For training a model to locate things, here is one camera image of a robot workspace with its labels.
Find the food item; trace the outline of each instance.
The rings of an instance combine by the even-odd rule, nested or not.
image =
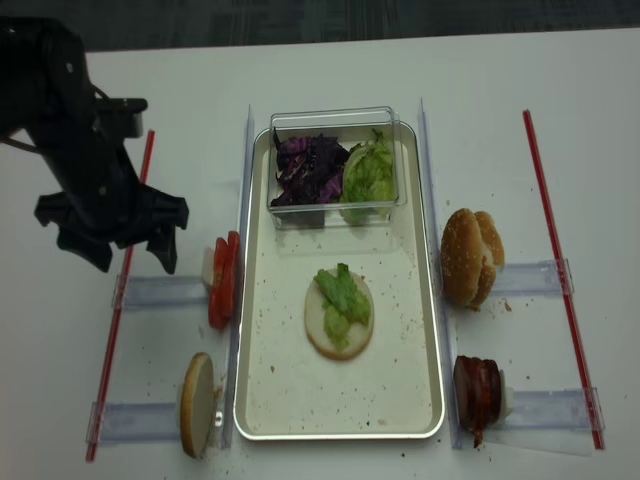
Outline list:
[[[394,199],[393,157],[387,147],[384,135],[373,129],[375,140],[365,145],[356,145],[350,151],[344,167],[343,191],[340,202],[390,201]],[[379,208],[385,215],[388,208]],[[341,211],[346,221],[361,223],[369,213],[367,209]]]
[[[466,208],[451,215],[440,250],[444,292],[461,306],[478,309],[491,292],[504,249],[491,215]]]
[[[473,446],[483,430],[498,421],[503,409],[504,382],[496,362],[458,356],[453,371],[460,425],[473,433]]]
[[[337,276],[321,269],[314,280],[340,314],[351,322],[360,322],[366,326],[371,304],[367,296],[358,290],[353,278],[349,273],[349,267],[339,263]]]
[[[223,330],[231,319],[234,308],[235,278],[238,268],[240,235],[229,232],[228,243],[216,240],[213,260],[213,285],[209,293],[209,326]]]
[[[272,206],[329,203],[342,192],[342,170],[349,157],[336,137],[292,137],[273,140],[278,150],[276,176],[282,194]]]
[[[224,269],[224,257],[227,252],[227,242],[224,238],[216,240],[216,249],[210,247],[204,250],[204,262],[202,264],[202,281],[207,290],[220,285]]]
[[[224,273],[222,274],[222,280],[218,287],[220,314],[226,319],[226,322],[229,321],[233,313],[233,295],[235,291],[238,250],[240,249],[240,235],[238,232],[229,232],[227,245],[228,247],[224,258]]]
[[[206,353],[196,353],[189,363],[180,397],[180,439],[190,457],[199,458],[204,452],[214,409],[213,363]]]
[[[339,308],[330,297],[325,296],[318,284],[318,277],[321,283],[330,285],[332,297],[340,303]],[[340,288],[340,293],[334,291],[336,288]],[[357,306],[352,307],[351,303],[345,303],[345,298]],[[347,315],[343,314],[340,308],[346,311]],[[368,312],[366,318],[362,316],[363,312]],[[362,277],[350,273],[348,267],[342,264],[338,266],[338,270],[318,272],[307,290],[304,305],[307,337],[318,352],[335,360],[355,357],[369,344],[373,323],[373,297]]]

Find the gray floor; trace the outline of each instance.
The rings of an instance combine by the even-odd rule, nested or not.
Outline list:
[[[0,0],[0,14],[123,50],[640,26],[640,0]]]

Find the tray rim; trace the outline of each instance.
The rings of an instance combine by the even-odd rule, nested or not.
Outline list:
[[[418,148],[418,137],[416,134],[415,129],[409,125],[406,122],[400,121],[398,122],[400,127],[406,128],[409,130],[409,132],[411,133],[411,136],[413,137],[412,140],[410,140],[411,143],[414,144],[415,147],[415,151],[416,151],[416,158],[417,158],[417,167],[418,167],[418,172],[420,172],[421,168],[423,168],[420,165],[420,150]],[[253,141],[253,148],[252,148],[252,160],[251,160],[251,168],[252,168],[252,173],[251,173],[251,185],[250,185],[250,202],[252,201],[252,196],[253,196],[253,182],[254,182],[254,178],[253,178],[253,165],[255,162],[255,155],[256,155],[256,145],[258,143],[258,141],[262,138],[263,135],[265,134],[269,134],[271,130],[269,128],[263,129],[261,130],[257,135],[256,138]],[[239,383],[239,376],[237,374],[236,371],[236,378],[235,378],[235,391],[234,391],[234,397],[233,397],[233,420],[235,423],[235,426],[237,428],[237,430],[240,432],[240,434],[248,439],[248,440],[252,440],[252,441],[289,441],[289,440],[305,440],[305,441],[313,441],[313,440],[420,440],[420,439],[426,439],[429,437],[432,437],[433,435],[435,435],[438,430],[440,430],[440,428],[442,427],[442,424],[444,423],[444,418],[446,416],[446,401],[445,401],[445,396],[444,396],[444,382],[443,382],[443,378],[442,378],[442,364],[441,364],[441,360],[440,360],[440,338],[439,338],[439,334],[438,334],[438,319],[436,317],[436,311],[435,311],[435,296],[433,293],[433,282],[432,282],[432,273],[431,273],[431,257],[429,255],[429,241],[428,241],[428,232],[427,232],[427,221],[425,218],[425,211],[424,211],[424,185],[421,181],[421,175],[419,175],[418,178],[418,186],[419,186],[419,192],[420,192],[420,202],[419,203],[419,208],[420,208],[420,218],[422,219],[422,230],[423,230],[423,234],[424,234],[424,246],[425,246],[425,251],[426,251],[426,259],[425,262],[427,264],[427,271],[426,273],[426,277],[429,283],[429,297],[431,299],[431,318],[432,318],[432,323],[433,323],[433,334],[434,334],[434,345],[435,345],[435,349],[436,349],[436,359],[437,359],[437,365],[436,365],[436,369],[438,372],[438,382],[437,384],[439,385],[439,391],[440,391],[440,403],[442,405],[442,408],[440,409],[440,417],[437,419],[437,421],[435,422],[435,426],[426,432],[419,432],[419,433],[323,433],[323,434],[265,434],[265,435],[256,435],[253,433],[250,433],[248,431],[246,431],[240,424],[240,421],[238,419],[238,383]],[[250,227],[249,225],[251,225],[251,209],[249,209],[249,215],[247,218],[247,237],[249,235],[249,231],[250,231]],[[244,302],[245,302],[245,296],[246,296],[246,282],[247,279],[246,277],[243,279],[243,288],[242,288],[242,298],[241,298],[241,304],[244,306]],[[240,353],[242,351],[242,324],[244,321],[244,308],[242,311],[242,317],[240,318],[240,323],[238,325],[238,331],[240,333],[239,335],[239,340],[238,340],[238,351],[237,351],[237,359],[236,359],[236,365],[240,365]]]

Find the lettuce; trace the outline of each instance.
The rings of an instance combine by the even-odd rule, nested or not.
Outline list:
[[[347,265],[338,264],[337,277],[320,269],[314,280],[324,296],[327,297],[328,302],[349,322],[360,322],[365,326],[369,324],[371,304],[367,296],[358,290]]]
[[[393,157],[385,144],[381,131],[373,129],[375,140],[365,145],[356,145],[349,152],[349,159],[342,176],[340,202],[390,201],[394,199]],[[386,215],[388,208],[378,208]],[[362,223],[368,209],[343,210],[342,216],[353,224]]]
[[[324,305],[324,332],[333,343],[333,346],[341,352],[349,346],[347,333],[351,324],[344,315],[341,315],[331,302],[327,301]]]

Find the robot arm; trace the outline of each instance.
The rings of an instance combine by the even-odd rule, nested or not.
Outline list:
[[[147,241],[173,273],[187,203],[141,184],[124,148],[141,135],[147,102],[95,88],[82,41],[55,20],[0,17],[0,65],[0,142],[15,145],[9,135],[24,128],[62,187],[35,211],[43,226],[58,225],[58,246],[106,272],[110,243]]]

